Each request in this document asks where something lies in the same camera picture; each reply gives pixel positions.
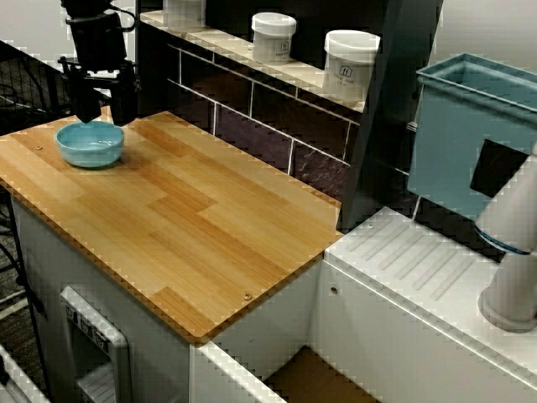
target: white wall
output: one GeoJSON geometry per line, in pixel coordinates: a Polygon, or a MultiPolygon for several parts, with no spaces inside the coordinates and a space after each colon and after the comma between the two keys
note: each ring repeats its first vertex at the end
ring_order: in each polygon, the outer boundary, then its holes
{"type": "Polygon", "coordinates": [[[537,73],[537,1],[444,0],[430,63],[473,53],[537,73]]]}
{"type": "MultiPolygon", "coordinates": [[[[117,0],[113,4],[135,12],[135,0],[117,0]]],[[[123,13],[120,15],[123,26],[130,25],[132,19],[123,13]]],[[[66,17],[60,0],[1,0],[0,40],[59,68],[56,61],[60,56],[75,54],[66,17]]],[[[128,58],[134,60],[134,33],[126,34],[125,38],[128,58]]]]}

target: metal wire rack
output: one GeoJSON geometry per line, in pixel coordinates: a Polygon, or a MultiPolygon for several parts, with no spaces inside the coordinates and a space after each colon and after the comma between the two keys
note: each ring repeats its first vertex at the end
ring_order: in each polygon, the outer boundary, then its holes
{"type": "Polygon", "coordinates": [[[0,42],[0,135],[70,113],[60,73],[0,42]]]}

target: wooden board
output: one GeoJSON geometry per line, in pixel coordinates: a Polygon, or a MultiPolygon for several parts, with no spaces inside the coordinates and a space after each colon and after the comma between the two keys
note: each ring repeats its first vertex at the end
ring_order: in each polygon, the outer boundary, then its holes
{"type": "Polygon", "coordinates": [[[123,127],[121,160],[103,170],[61,158],[55,132],[75,121],[0,138],[0,185],[191,343],[341,237],[338,201],[171,113],[123,127]]]}

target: jar lid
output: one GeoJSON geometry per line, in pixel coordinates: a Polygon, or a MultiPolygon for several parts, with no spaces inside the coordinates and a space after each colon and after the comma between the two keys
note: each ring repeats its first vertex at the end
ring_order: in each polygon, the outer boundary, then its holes
{"type": "Polygon", "coordinates": [[[278,13],[257,13],[252,18],[252,29],[260,34],[289,36],[296,32],[296,19],[278,13]]]}
{"type": "Polygon", "coordinates": [[[326,34],[325,50],[340,59],[372,64],[380,44],[380,37],[362,31],[338,29],[326,34]]]}

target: blue plastic bin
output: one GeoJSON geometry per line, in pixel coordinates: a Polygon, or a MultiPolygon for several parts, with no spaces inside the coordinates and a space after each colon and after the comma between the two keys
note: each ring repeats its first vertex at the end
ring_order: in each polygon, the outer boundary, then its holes
{"type": "Polygon", "coordinates": [[[418,70],[424,85],[408,188],[475,220],[490,198],[470,188],[485,139],[530,153],[537,76],[463,54],[418,70]]]}

